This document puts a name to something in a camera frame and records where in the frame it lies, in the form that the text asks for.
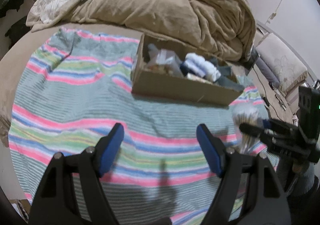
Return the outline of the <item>cardboard box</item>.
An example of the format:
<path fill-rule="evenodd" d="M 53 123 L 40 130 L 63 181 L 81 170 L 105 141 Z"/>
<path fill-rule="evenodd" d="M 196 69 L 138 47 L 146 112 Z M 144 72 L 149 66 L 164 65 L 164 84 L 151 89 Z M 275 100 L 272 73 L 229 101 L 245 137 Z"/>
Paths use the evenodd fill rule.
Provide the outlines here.
<path fill-rule="evenodd" d="M 144 33 L 140 39 L 135 68 L 131 74 L 133 94 L 226 107 L 243 93 L 243 85 L 238 89 L 230 88 L 217 83 L 193 81 L 184 76 L 176 77 L 161 70 L 148 69 L 146 65 L 150 61 L 149 44 L 154 44 L 158 49 L 175 52 L 180 60 L 184 60 L 190 52 L 196 52 L 205 59 L 211 58 L 188 44 L 155 38 Z"/>

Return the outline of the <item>cotton swab bag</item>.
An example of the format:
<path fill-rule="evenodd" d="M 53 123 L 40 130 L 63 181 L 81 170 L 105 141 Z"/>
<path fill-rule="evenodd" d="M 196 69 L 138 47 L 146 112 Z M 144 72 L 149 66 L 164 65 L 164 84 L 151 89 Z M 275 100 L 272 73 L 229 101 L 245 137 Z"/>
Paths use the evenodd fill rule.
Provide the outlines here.
<path fill-rule="evenodd" d="M 259 110 L 251 103 L 239 104 L 233 110 L 232 119 L 238 152 L 243 155 L 253 153 L 259 144 L 259 139 L 254 133 L 260 121 Z"/>

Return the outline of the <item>clear plastic snack bag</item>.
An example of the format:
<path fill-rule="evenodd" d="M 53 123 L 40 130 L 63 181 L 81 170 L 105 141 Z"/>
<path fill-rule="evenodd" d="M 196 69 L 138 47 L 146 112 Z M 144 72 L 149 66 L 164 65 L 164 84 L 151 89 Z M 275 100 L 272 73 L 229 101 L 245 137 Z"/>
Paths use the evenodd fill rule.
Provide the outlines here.
<path fill-rule="evenodd" d="M 145 65 L 146 69 L 159 74 L 166 74 L 179 78 L 184 77 L 180 70 L 182 61 L 174 51 L 159 49 L 155 44 L 149 44 L 148 53 L 150 60 Z"/>

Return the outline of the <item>beige floral pillow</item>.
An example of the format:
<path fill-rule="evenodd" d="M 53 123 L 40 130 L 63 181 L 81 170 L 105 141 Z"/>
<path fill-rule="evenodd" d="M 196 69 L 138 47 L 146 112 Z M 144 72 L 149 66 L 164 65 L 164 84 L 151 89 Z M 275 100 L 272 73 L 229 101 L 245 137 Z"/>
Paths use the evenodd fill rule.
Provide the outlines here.
<path fill-rule="evenodd" d="M 265 35 L 256 50 L 277 77 L 279 81 L 278 89 L 284 95 L 306 80 L 308 76 L 307 67 L 274 33 Z"/>

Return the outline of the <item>green white small packet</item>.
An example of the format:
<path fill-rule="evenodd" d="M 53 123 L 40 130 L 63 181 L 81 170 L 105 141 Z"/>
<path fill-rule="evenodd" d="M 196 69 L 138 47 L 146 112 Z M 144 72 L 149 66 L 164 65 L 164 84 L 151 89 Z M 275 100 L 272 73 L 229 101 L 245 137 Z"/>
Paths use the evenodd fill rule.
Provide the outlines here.
<path fill-rule="evenodd" d="M 207 83 L 207 84 L 211 84 L 212 83 L 210 81 L 207 81 L 206 79 L 203 79 L 203 78 L 201 78 L 199 76 L 196 76 L 196 75 L 193 75 L 193 74 L 190 74 L 190 73 L 188 73 L 186 75 L 186 78 L 191 80 L 191 81 L 196 81 L 196 82 L 201 82 L 201 83 Z"/>

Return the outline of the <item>beige bed sheet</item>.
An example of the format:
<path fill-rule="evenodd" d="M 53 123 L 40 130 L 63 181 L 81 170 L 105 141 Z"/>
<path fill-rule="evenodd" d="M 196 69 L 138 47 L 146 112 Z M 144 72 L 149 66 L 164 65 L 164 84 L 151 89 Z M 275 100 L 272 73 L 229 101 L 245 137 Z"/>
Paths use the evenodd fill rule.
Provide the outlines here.
<path fill-rule="evenodd" d="M 6 148 L 9 147 L 8 132 L 11 125 L 12 106 L 23 70 L 31 54 L 61 27 L 135 39 L 140 39 L 142 35 L 140 31 L 123 26 L 77 23 L 60 23 L 44 30 L 26 33 L 1 59 L 1 145 Z"/>

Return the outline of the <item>striped colourful towel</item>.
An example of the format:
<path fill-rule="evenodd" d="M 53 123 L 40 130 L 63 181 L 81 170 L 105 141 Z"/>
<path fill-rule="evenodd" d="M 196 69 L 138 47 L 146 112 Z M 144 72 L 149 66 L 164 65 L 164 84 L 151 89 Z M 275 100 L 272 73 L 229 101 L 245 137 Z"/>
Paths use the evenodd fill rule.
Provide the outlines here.
<path fill-rule="evenodd" d="M 101 179 L 121 224 L 163 217 L 200 224 L 220 180 L 196 139 L 204 123 L 225 145 L 236 144 L 236 106 L 267 110 L 245 77 L 227 108 L 134 97 L 130 74 L 139 41 L 61 28 L 32 49 L 12 107 L 9 147 L 18 181 L 33 200 L 54 153 L 81 153 L 121 123 L 125 135 L 112 170 Z"/>

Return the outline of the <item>grey sock in box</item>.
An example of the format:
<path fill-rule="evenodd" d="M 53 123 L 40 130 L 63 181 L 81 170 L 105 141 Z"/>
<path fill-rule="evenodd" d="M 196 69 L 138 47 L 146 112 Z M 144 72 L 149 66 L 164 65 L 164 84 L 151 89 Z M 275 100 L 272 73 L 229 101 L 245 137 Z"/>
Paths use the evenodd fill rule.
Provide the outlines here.
<path fill-rule="evenodd" d="M 244 87 L 241 84 L 229 79 L 229 77 L 232 75 L 232 70 L 230 66 L 221 66 L 216 57 L 212 57 L 209 61 L 218 69 L 218 71 L 221 74 L 220 78 L 215 82 L 216 84 L 220 85 L 221 87 L 232 89 L 237 92 L 242 92 L 244 90 Z"/>

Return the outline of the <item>white sock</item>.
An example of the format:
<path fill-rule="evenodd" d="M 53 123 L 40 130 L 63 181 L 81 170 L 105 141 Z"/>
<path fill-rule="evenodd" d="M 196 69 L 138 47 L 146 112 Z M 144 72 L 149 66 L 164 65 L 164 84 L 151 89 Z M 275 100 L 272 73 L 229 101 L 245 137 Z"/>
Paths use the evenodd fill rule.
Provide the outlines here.
<path fill-rule="evenodd" d="M 187 53 L 184 64 L 195 75 L 205 78 L 212 83 L 215 83 L 221 77 L 220 71 L 214 64 L 196 53 Z"/>

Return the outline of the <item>beige fleece blanket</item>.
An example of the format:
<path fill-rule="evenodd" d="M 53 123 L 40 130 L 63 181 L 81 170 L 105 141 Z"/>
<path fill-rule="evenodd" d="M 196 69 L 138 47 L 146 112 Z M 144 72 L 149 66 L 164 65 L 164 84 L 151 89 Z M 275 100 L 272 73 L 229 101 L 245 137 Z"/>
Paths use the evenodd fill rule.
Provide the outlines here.
<path fill-rule="evenodd" d="M 256 32 L 247 0 L 69 0 L 50 23 L 112 23 L 191 45 L 227 61 L 247 61 Z"/>

